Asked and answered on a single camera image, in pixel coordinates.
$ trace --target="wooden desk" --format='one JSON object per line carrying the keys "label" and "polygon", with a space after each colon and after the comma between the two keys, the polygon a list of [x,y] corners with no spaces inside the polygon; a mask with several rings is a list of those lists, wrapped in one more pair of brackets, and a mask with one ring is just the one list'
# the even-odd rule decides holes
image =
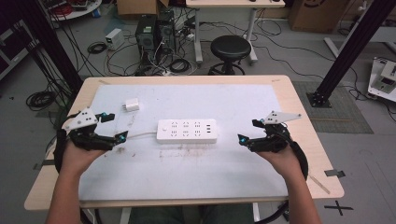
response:
{"label": "wooden desk", "polygon": [[[246,40],[250,43],[251,34],[253,32],[254,21],[256,18],[257,8],[261,7],[284,7],[285,3],[283,1],[274,2],[272,0],[256,0],[256,2],[250,2],[249,0],[187,0],[187,7],[195,8],[195,38],[194,38],[194,48],[195,48],[195,61],[197,63],[201,63],[203,61],[202,51],[201,51],[201,42],[200,42],[200,32],[199,32],[199,22],[201,19],[201,8],[215,8],[216,11],[211,11],[212,14],[217,15],[218,20],[222,21],[223,18],[220,16],[223,12],[230,14],[233,13],[234,21],[240,20],[241,15],[239,15],[240,11],[231,11],[233,8],[246,8],[250,9],[250,15],[248,17],[249,25],[246,33]],[[250,63],[257,62],[256,52],[254,48],[251,48],[251,52],[249,55]]]}
{"label": "wooden desk", "polygon": [[[327,177],[326,170],[332,170],[332,165],[321,145],[315,130],[304,111],[296,91],[286,76],[233,76],[233,77],[91,77],[88,78],[78,97],[73,104],[70,114],[91,104],[96,90],[101,85],[183,85],[183,84],[256,84],[271,85],[276,94],[282,111],[302,114],[301,119],[294,120],[289,125],[289,130],[294,140],[304,150],[310,166],[310,177],[307,184],[314,199],[340,198],[344,190],[336,176]],[[29,193],[25,208],[27,210],[45,210],[50,207],[51,195],[55,186],[57,173],[54,166],[44,166],[31,192]],[[145,205],[172,205],[172,204],[198,204],[198,203],[242,203],[282,201],[285,198],[254,198],[254,199],[223,199],[223,200],[167,200],[167,201],[111,201],[111,202],[82,202],[82,207],[128,207]]]}

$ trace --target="green mat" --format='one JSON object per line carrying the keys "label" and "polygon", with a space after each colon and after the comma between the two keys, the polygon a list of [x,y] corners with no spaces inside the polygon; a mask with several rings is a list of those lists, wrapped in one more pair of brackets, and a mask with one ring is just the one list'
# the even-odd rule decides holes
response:
{"label": "green mat", "polygon": [[373,133],[345,88],[335,88],[329,101],[332,108],[309,104],[307,92],[314,92],[319,82],[292,82],[317,133]]}

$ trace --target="person's right arm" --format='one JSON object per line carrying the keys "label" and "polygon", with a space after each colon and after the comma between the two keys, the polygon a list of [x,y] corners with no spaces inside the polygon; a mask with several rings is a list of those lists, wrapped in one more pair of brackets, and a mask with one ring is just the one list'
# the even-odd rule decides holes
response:
{"label": "person's right arm", "polygon": [[290,224],[321,223],[318,210],[301,171],[300,163],[291,147],[287,146],[278,153],[258,152],[257,154],[268,160],[285,179],[289,193]]}

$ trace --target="stool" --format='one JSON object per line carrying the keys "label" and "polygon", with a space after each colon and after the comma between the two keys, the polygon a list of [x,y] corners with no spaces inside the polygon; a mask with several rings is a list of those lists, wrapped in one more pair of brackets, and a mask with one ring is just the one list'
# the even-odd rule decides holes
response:
{"label": "stool", "polygon": [[215,75],[215,72],[221,75],[235,75],[233,67],[238,68],[243,75],[245,74],[240,66],[233,63],[241,61],[250,54],[251,46],[246,39],[238,35],[223,35],[212,41],[210,49],[223,63],[211,66],[209,75]]}

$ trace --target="white power strip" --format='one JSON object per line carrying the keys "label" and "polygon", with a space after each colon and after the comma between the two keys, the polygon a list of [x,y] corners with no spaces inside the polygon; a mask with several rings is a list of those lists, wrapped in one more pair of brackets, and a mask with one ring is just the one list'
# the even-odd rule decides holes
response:
{"label": "white power strip", "polygon": [[166,143],[216,143],[218,131],[214,119],[160,119],[157,141]]}

